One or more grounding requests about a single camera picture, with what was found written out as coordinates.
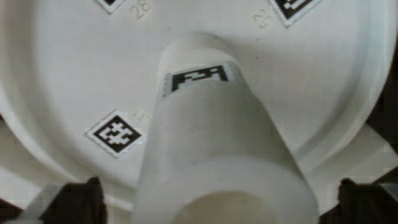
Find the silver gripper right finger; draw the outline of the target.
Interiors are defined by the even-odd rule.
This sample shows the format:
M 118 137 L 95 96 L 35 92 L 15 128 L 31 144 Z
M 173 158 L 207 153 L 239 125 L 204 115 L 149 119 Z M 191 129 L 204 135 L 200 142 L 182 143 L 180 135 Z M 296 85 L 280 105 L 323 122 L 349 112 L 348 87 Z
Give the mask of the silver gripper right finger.
M 317 224 L 398 224 L 398 183 L 340 181 L 337 205 Z

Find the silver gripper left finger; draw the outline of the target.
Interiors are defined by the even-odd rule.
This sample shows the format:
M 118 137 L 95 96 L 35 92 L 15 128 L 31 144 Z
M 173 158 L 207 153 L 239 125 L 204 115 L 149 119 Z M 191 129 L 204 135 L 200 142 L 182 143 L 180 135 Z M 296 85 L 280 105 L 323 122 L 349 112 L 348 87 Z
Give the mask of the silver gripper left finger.
M 101 181 L 49 185 L 29 203 L 21 219 L 37 224 L 106 224 L 108 212 Z

